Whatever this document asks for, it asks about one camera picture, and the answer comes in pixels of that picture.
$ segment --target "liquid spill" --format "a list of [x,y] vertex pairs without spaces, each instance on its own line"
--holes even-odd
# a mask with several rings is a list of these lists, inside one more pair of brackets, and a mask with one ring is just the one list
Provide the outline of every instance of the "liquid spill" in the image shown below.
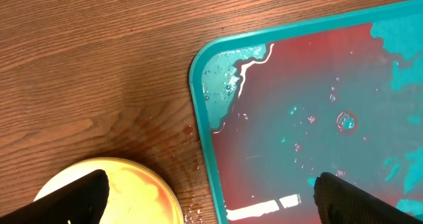
[[407,153],[405,157],[410,162],[404,179],[404,194],[407,194],[423,178],[423,148],[418,148],[415,152]]
[[183,131],[184,131],[185,135],[191,136],[192,134],[194,134],[194,128],[192,128],[191,125],[186,126]]
[[393,161],[393,159],[392,159],[392,157],[388,157],[386,160],[385,160],[385,166],[388,166],[388,165],[390,165],[391,163],[392,163],[392,161]]
[[394,167],[392,167],[391,172],[385,178],[386,182],[390,181],[398,173],[399,167],[400,167],[400,164],[396,164],[396,165],[394,165]]
[[229,52],[222,52],[213,56],[204,67],[202,75],[203,93],[210,128],[221,125],[221,119],[228,113],[229,105],[237,89],[239,77],[236,76],[236,61],[240,59],[262,59],[266,53],[265,45],[257,45]]
[[383,39],[383,47],[391,54],[400,54],[401,60],[392,63],[391,89],[423,84],[423,15],[410,15],[401,20],[384,20],[374,23],[371,35]]
[[397,209],[405,213],[412,213],[414,216],[421,215],[423,214],[423,202],[401,199],[397,203]]
[[357,118],[351,112],[343,111],[338,115],[336,125],[340,131],[352,133],[357,128]]
[[409,116],[408,122],[414,125],[418,125],[422,122],[422,120],[418,116]]
[[315,183],[316,183],[316,178],[310,177],[307,179],[307,183],[311,186],[311,187],[315,187]]
[[245,81],[247,80],[245,73],[247,72],[247,69],[249,67],[251,67],[254,64],[263,64],[266,63],[268,61],[268,59],[270,58],[270,56],[272,55],[272,48],[273,48],[274,44],[271,44],[269,47],[269,54],[267,55],[267,58],[264,61],[252,61],[250,63],[246,63],[244,65],[241,66],[241,72],[239,73],[239,76],[243,78],[243,80],[241,81],[241,85],[239,87],[239,93],[238,93],[238,98],[240,97],[242,91],[243,91],[243,87],[245,84]]
[[[274,53],[266,58],[266,62],[248,69],[249,79],[243,83],[242,96],[234,98],[232,104],[234,113],[225,117],[227,126],[212,135],[225,205],[234,210],[295,193],[301,193],[305,198],[298,207],[245,220],[245,223],[279,223],[281,220],[286,223],[318,223],[319,216],[310,198],[313,196],[310,184],[304,182],[311,175],[310,168],[316,174],[335,172],[371,194],[380,192],[382,186],[387,190],[382,200],[392,198],[391,189],[384,182],[377,183],[377,172],[387,156],[410,147],[405,141],[406,145],[400,146],[398,141],[409,139],[410,134],[417,135],[404,131],[404,124],[398,122],[407,122],[405,118],[411,112],[402,113],[401,119],[399,114],[406,110],[409,100],[384,87],[389,86],[392,79],[390,68],[393,62],[403,63],[401,56],[387,53],[383,41],[372,38],[370,30],[371,24],[365,24],[275,42]],[[238,71],[248,63],[239,62]],[[327,106],[327,91],[337,75],[336,93],[342,99]],[[381,92],[375,93],[375,88],[381,88]],[[287,106],[293,102],[305,110],[293,110],[291,105]],[[356,131],[348,139],[336,135],[333,123],[339,113],[334,111],[345,113],[336,123],[341,131]],[[244,112],[251,116],[252,122],[236,116]],[[316,126],[298,125],[307,117],[306,113],[318,117]],[[357,130],[356,115],[360,118],[360,130]],[[364,140],[363,131],[371,138],[367,143],[360,142]],[[294,152],[291,145],[280,145],[281,132],[286,141],[307,144],[307,148]],[[262,155],[260,162],[245,159],[258,152]],[[258,201],[251,200],[251,193]]]

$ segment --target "water bubble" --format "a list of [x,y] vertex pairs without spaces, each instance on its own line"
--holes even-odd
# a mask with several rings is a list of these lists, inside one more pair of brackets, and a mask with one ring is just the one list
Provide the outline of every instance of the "water bubble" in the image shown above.
[[308,120],[311,124],[313,124],[313,123],[315,123],[316,118],[315,118],[314,116],[309,116],[309,117],[307,118],[307,120]]
[[338,115],[336,125],[340,131],[352,133],[357,128],[357,118],[352,113],[343,111]]
[[331,94],[329,98],[330,98],[331,102],[336,102],[336,95],[335,94]]
[[343,169],[338,169],[337,171],[336,171],[336,174],[335,174],[335,176],[338,176],[338,177],[340,177],[340,178],[345,178],[346,177],[346,175],[347,175],[347,172],[346,172],[346,170],[343,170]]
[[302,149],[302,146],[301,146],[301,144],[300,143],[296,143],[294,146],[293,146],[293,148],[295,149],[295,151],[300,151],[301,149]]
[[295,110],[297,110],[297,107],[296,106],[294,106],[292,109],[291,109],[291,111],[289,111],[289,114],[293,114],[293,112],[295,111]]

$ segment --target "wooden table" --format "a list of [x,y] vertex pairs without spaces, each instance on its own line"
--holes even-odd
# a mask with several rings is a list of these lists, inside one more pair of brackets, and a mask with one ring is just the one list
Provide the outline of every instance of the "wooden table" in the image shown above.
[[196,52],[398,1],[0,0],[0,215],[73,163],[121,157],[158,172],[188,223],[215,223],[188,88]]

